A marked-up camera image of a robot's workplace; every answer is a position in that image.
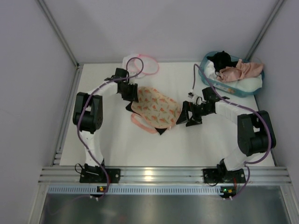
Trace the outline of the black bra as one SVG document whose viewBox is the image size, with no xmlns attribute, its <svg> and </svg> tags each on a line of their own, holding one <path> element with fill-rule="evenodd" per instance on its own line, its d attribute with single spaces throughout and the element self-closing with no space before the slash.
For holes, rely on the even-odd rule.
<svg viewBox="0 0 299 224">
<path fill-rule="evenodd" d="M 168 128 L 156 128 L 152 125 L 149 125 L 149 126 L 146 126 L 146 125 L 143 125 L 136 117 L 139 117 L 140 119 L 143 119 L 144 121 L 146 121 L 146 124 L 148 125 L 147 123 L 147 120 L 140 114 L 136 113 L 134 110 L 132 111 L 132 114 L 131 114 L 131 121 L 137 125 L 138 127 L 140 127 L 141 129 L 151 133 L 151 134 L 155 134 L 155 133 L 159 133 L 160 135 L 162 135 Z"/>
</svg>

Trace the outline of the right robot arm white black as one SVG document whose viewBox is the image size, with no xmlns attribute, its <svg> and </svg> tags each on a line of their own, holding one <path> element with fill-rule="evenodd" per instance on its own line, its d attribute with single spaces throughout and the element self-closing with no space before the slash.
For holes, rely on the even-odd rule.
<svg viewBox="0 0 299 224">
<path fill-rule="evenodd" d="M 186 127 L 202 124 L 202 117 L 218 114 L 237 126 L 237 148 L 217 165 L 219 173 L 237 171 L 249 164 L 263 161 L 270 150 L 276 146 L 276 138 L 268 112 L 230 102 L 228 97 L 220 96 L 213 87 L 202 90 L 204 101 L 193 92 L 188 96 L 191 102 L 184 101 L 177 124 Z"/>
</svg>

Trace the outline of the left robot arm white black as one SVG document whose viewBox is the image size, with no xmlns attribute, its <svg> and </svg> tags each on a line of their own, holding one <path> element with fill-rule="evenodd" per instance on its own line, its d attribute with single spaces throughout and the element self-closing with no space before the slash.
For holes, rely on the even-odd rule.
<svg viewBox="0 0 299 224">
<path fill-rule="evenodd" d="M 77 93 L 72 121 L 77 127 L 77 136 L 85 147 L 87 165 L 104 166 L 100 144 L 96 141 L 103 123 L 103 99 L 120 94 L 125 101 L 138 102 L 138 85 L 130 82 L 136 76 L 130 76 L 126 69 L 116 68 L 115 74 L 106 78 L 99 87 L 87 93 Z"/>
</svg>

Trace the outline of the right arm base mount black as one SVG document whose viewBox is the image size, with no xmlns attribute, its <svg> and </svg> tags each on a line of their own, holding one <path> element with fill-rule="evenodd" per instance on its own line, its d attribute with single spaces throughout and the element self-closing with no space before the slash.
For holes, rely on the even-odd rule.
<svg viewBox="0 0 299 224">
<path fill-rule="evenodd" d="M 219 183 L 245 183 L 246 178 L 243 169 L 228 171 L 224 160 L 217 164 L 216 168 L 203 169 L 204 183 L 209 186 L 216 186 Z"/>
</svg>

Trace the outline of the pink floral mesh laundry bag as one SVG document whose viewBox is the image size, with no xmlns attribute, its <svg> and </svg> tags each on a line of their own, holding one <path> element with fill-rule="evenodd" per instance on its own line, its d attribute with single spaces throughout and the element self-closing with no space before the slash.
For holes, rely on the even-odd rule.
<svg viewBox="0 0 299 224">
<path fill-rule="evenodd" d="M 132 103 L 132 109 L 146 120 L 136 117 L 143 125 L 156 128 L 171 129 L 182 112 L 182 108 L 174 99 L 160 93 L 153 87 L 138 88 L 138 102 Z"/>
</svg>

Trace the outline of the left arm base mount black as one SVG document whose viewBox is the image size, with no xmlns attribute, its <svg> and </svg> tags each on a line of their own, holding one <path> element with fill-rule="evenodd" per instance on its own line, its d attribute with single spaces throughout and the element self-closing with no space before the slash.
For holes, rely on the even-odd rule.
<svg viewBox="0 0 299 224">
<path fill-rule="evenodd" d="M 80 183 L 118 183 L 121 177 L 119 168 L 107 168 L 104 172 L 99 166 L 77 163 L 74 169 L 79 174 Z"/>
</svg>

